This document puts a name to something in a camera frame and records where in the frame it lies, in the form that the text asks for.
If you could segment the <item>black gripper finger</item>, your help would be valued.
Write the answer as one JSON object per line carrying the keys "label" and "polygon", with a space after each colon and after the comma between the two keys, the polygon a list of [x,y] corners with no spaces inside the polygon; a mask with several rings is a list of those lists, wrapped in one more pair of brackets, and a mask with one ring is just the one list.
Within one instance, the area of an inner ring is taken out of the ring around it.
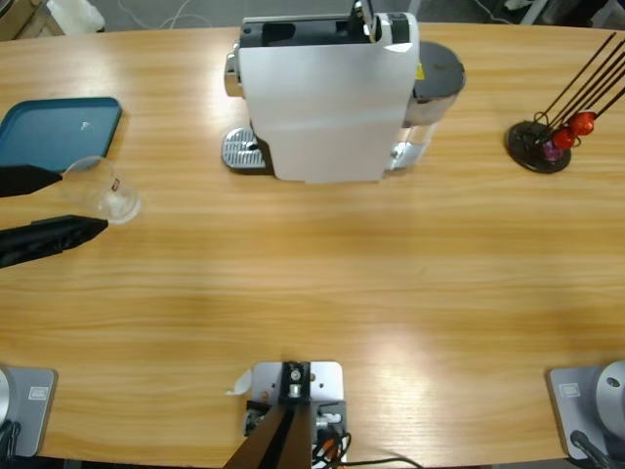
{"label": "black gripper finger", "polygon": [[1,231],[1,268],[57,255],[95,238],[108,221],[64,215]]}
{"label": "black gripper finger", "polygon": [[0,196],[26,195],[51,186],[62,175],[32,165],[2,166],[0,171]]}

